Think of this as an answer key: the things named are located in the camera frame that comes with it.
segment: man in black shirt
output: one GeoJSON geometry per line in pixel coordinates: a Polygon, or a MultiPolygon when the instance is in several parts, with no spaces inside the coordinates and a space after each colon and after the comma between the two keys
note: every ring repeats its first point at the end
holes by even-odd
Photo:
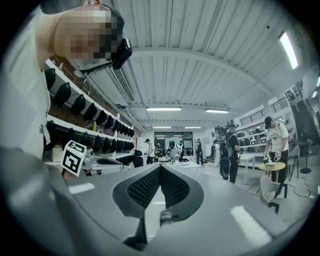
{"type": "Polygon", "coordinates": [[[238,172],[238,155],[237,152],[241,151],[241,148],[239,147],[239,142],[237,139],[237,131],[236,126],[234,124],[231,124],[229,127],[229,131],[225,135],[225,140],[229,141],[230,146],[233,150],[233,156],[231,157],[231,166],[230,166],[230,182],[235,183],[237,172],[238,172]]]}
{"type": "Polygon", "coordinates": [[[196,139],[196,143],[195,143],[195,154],[196,154],[196,164],[199,164],[199,158],[201,160],[201,166],[204,166],[204,156],[203,156],[203,152],[202,152],[202,146],[201,146],[201,142],[200,142],[200,138],[196,139]]]}

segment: round table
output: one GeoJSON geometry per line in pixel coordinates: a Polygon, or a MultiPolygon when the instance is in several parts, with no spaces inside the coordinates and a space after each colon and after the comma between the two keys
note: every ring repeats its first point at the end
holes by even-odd
{"type": "Polygon", "coordinates": [[[285,167],[286,167],[285,163],[277,162],[276,165],[274,166],[274,169],[266,169],[266,166],[264,163],[260,164],[258,168],[262,171],[265,171],[265,175],[268,175],[268,177],[270,177],[271,172],[275,172],[275,177],[276,177],[275,182],[278,182],[279,171],[285,167]]]}

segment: ceiling light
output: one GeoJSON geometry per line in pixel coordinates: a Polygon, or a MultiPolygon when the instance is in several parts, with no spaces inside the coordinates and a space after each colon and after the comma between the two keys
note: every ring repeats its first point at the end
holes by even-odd
{"type": "Polygon", "coordinates": [[[180,111],[181,107],[147,107],[147,111],[180,111]]]}
{"type": "Polygon", "coordinates": [[[290,39],[289,39],[287,33],[282,32],[279,39],[280,39],[280,42],[282,43],[282,45],[286,51],[286,54],[289,57],[291,67],[294,70],[298,66],[298,62],[297,62],[294,48],[292,47],[292,44],[290,42],[290,39]]]}
{"type": "Polygon", "coordinates": [[[215,109],[206,109],[206,113],[229,113],[229,110],[215,110],[215,109]]]}

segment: black pants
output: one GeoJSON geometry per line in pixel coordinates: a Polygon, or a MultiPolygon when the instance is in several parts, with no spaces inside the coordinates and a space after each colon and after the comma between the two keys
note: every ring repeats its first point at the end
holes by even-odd
{"type": "Polygon", "coordinates": [[[203,166],[204,165],[204,155],[202,154],[202,151],[195,152],[195,154],[196,154],[196,164],[197,165],[199,164],[199,158],[200,158],[201,165],[203,166]]]}
{"type": "MultiPolygon", "coordinates": [[[[275,152],[270,152],[270,157],[271,157],[272,162],[274,161],[275,155],[276,155],[275,152]]],[[[278,183],[284,183],[286,180],[286,177],[287,177],[288,150],[282,152],[279,162],[284,163],[285,167],[283,169],[279,170],[278,183]]],[[[276,182],[276,172],[275,171],[271,172],[271,180],[273,182],[276,182]]]]}
{"type": "Polygon", "coordinates": [[[237,177],[237,173],[238,173],[238,161],[232,157],[232,161],[231,161],[231,166],[230,166],[230,182],[232,183],[236,183],[236,177],[237,177]]]}
{"type": "Polygon", "coordinates": [[[153,157],[151,157],[151,156],[148,156],[147,158],[146,158],[146,164],[148,165],[148,164],[152,164],[152,161],[154,160],[154,158],[153,157]]]}

